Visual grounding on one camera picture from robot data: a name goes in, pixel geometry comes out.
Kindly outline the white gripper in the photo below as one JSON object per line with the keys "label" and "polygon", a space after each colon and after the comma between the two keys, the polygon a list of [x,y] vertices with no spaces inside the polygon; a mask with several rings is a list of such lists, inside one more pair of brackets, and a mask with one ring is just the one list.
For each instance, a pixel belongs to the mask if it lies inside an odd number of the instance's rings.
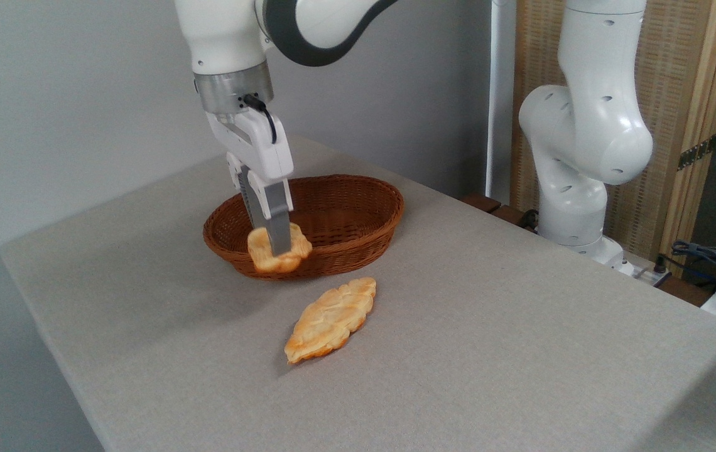
{"label": "white gripper", "polygon": [[206,117],[227,151],[230,175],[252,228],[266,229],[272,255],[286,254],[291,249],[290,212],[294,209],[287,178],[294,163],[283,124],[275,115],[269,121],[266,114],[250,108],[230,115],[231,122],[221,122],[211,112]]}

